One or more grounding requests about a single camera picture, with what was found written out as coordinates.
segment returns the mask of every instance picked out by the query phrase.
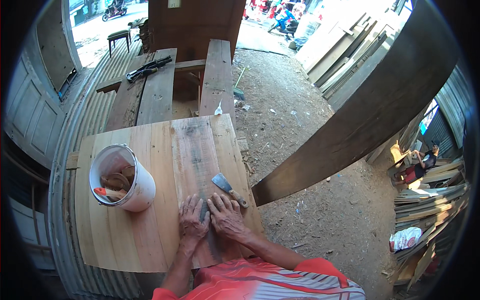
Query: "wooden post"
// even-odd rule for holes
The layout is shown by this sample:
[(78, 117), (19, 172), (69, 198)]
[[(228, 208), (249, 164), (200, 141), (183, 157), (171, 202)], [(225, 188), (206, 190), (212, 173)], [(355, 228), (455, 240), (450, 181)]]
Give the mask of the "wooden post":
[(380, 146), (435, 97), (458, 54), (440, 14), (426, 1), (418, 1), (362, 85), (305, 144), (252, 188), (257, 205), (305, 189)]

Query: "hand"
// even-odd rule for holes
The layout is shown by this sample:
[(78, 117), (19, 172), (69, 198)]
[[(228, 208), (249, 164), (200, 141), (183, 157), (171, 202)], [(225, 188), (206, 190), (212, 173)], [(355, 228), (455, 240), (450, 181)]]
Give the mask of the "hand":
[(200, 222), (200, 211), (203, 199), (198, 200), (197, 194), (188, 196), (180, 206), (180, 227), (183, 239), (199, 242), (208, 232), (210, 212), (205, 213), (204, 221)]
[(239, 241), (242, 236), (250, 231), (243, 223), (240, 213), (240, 205), (237, 201), (230, 201), (225, 195), (213, 194), (212, 199), (207, 200), (210, 208), (212, 225), (215, 231), (229, 239)]

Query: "white bucket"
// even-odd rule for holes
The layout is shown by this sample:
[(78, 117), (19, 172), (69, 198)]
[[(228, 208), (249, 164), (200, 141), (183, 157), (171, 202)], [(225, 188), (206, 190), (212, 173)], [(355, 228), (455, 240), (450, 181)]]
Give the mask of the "white bucket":
[[(135, 166), (135, 177), (132, 187), (122, 199), (111, 202), (106, 196), (100, 196), (93, 191), (101, 187), (100, 177), (112, 173), (121, 173), (129, 166)], [(141, 212), (148, 208), (155, 198), (155, 181), (145, 170), (133, 151), (125, 144), (112, 144), (102, 149), (95, 157), (90, 167), (90, 190), (98, 204), (121, 207), (132, 212)]]

